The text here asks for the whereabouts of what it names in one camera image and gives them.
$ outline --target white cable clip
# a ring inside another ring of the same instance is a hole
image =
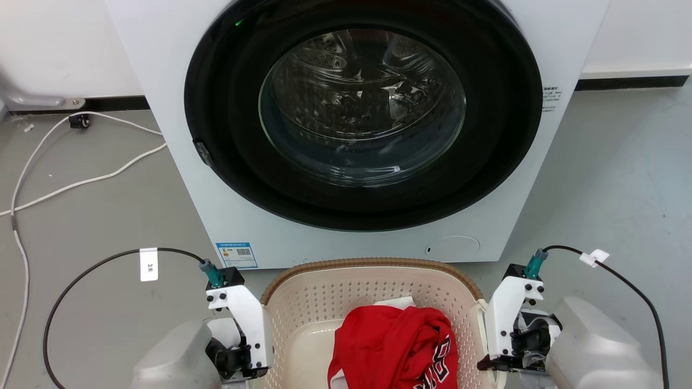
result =
[[[591,267],[596,267],[596,266],[598,266],[598,264],[596,262],[603,262],[606,260],[607,257],[610,257],[610,254],[597,248],[590,255],[588,255],[587,253],[582,253],[581,257],[579,257],[579,259]]]
[[[158,279],[158,248],[139,249],[139,279],[142,282]]]

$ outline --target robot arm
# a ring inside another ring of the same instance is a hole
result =
[[[209,308],[233,318],[175,327],[135,366],[130,389],[245,389],[273,365],[271,319],[238,270],[202,269]]]
[[[588,302],[566,297],[553,314],[523,307],[543,299],[533,270],[531,262],[510,265],[493,293],[484,318],[488,355],[479,370],[549,374],[560,389],[661,388],[640,344]]]

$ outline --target concrete floor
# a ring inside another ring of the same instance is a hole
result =
[[[692,381],[689,257],[692,252],[692,89],[582,92],[570,103],[501,260],[458,264],[489,298],[508,263],[525,263],[539,246],[602,248],[611,266],[659,308],[672,387]],[[152,129],[148,111],[116,114]],[[0,125],[0,211],[26,159],[62,117]],[[22,129],[33,124],[30,132]],[[63,126],[50,139],[21,189],[23,204],[70,183],[117,170],[162,138],[104,118],[85,132]],[[171,246],[216,259],[168,150],[120,176],[61,194],[17,215],[31,266],[30,308],[9,389],[52,388],[42,362],[46,317],[56,297],[87,267],[131,248]],[[8,217],[0,217],[0,365],[21,312],[24,268]],[[550,310],[573,295],[613,315],[658,366],[653,320],[637,296],[605,272],[568,253],[544,266]],[[159,281],[142,283],[136,256],[83,279],[65,298],[51,331],[53,369],[70,389],[127,387],[139,358],[173,326],[211,316],[204,275],[179,255],[160,254]],[[257,296],[280,271],[246,271]],[[521,388],[517,379],[508,388]]]

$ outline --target white washing machine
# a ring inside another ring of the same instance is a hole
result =
[[[267,269],[498,260],[608,0],[108,4],[219,258]]]

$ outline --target printed lettering on shirt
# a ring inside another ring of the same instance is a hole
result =
[[[437,384],[444,382],[449,377],[449,369],[445,363],[444,357],[449,354],[451,347],[449,335],[435,348],[435,354],[432,356],[432,365],[421,376],[422,384],[413,386],[413,389],[435,389]]]

